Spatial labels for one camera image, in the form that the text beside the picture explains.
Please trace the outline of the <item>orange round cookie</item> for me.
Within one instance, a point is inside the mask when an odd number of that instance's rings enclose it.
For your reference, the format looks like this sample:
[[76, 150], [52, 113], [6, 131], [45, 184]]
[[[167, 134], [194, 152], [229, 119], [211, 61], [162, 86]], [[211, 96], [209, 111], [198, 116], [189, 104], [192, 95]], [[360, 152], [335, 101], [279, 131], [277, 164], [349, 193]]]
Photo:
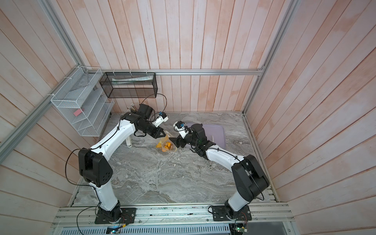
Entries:
[[173, 145], [171, 142], [165, 142], [164, 143], [164, 149], [167, 151], [167, 150], [171, 150], [173, 148]]

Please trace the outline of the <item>clear resealable plastic bag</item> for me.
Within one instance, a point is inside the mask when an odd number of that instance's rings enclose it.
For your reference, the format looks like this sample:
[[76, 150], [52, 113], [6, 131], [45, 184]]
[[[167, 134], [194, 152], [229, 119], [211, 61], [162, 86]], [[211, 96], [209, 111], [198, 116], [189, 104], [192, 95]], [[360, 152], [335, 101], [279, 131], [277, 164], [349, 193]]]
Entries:
[[166, 136], [160, 138], [158, 144], [155, 146], [156, 149], [160, 149], [162, 152], [176, 152], [177, 147], [175, 144], [169, 139], [172, 135], [165, 131]]

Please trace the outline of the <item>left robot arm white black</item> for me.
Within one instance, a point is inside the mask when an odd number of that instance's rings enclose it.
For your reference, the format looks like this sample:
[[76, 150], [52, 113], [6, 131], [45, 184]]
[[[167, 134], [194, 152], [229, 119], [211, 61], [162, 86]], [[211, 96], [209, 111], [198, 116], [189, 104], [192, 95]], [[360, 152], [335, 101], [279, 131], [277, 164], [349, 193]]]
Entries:
[[115, 150], [124, 141], [129, 141], [131, 135], [137, 131], [158, 139], [166, 134], [160, 125], [168, 120], [165, 112], [155, 115], [155, 120], [149, 118], [153, 113], [153, 108], [146, 104], [140, 104], [135, 112], [128, 112], [121, 116], [118, 124], [97, 144], [89, 149], [83, 148], [78, 153], [79, 173], [83, 179], [92, 187], [99, 200], [99, 215], [102, 215], [111, 223], [120, 220], [120, 202], [116, 198], [111, 178], [113, 169], [109, 160]]

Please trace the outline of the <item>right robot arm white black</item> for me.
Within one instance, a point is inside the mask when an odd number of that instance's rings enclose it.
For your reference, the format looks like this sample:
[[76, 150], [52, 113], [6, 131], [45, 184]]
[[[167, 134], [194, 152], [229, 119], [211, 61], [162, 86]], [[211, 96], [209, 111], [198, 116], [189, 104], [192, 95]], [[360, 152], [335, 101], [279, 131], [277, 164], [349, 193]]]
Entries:
[[220, 148], [209, 141], [202, 124], [193, 124], [187, 127], [184, 122], [177, 121], [174, 130], [179, 133], [177, 138], [170, 138], [174, 145], [183, 148], [191, 146], [191, 151], [208, 161], [218, 163], [232, 172], [236, 192], [224, 206], [212, 207], [211, 213], [225, 214], [230, 219], [242, 215], [242, 210], [262, 194], [270, 186], [270, 182], [253, 155], [241, 156]]

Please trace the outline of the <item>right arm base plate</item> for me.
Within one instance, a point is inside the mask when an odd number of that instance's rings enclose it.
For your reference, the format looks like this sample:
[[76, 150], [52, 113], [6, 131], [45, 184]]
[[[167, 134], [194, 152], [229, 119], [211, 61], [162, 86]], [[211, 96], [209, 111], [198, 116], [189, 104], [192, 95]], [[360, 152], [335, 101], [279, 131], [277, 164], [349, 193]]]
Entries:
[[208, 212], [212, 214], [214, 221], [235, 221], [248, 222], [252, 220], [249, 207], [246, 205], [239, 211], [233, 211], [230, 206], [209, 206]]

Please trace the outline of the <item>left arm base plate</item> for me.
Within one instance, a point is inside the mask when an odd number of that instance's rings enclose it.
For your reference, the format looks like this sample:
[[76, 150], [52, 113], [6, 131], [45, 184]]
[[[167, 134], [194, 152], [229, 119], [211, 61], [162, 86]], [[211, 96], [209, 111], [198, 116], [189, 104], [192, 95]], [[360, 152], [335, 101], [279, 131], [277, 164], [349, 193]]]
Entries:
[[136, 208], [114, 208], [112, 211], [106, 211], [99, 207], [95, 224], [131, 224], [135, 221]]

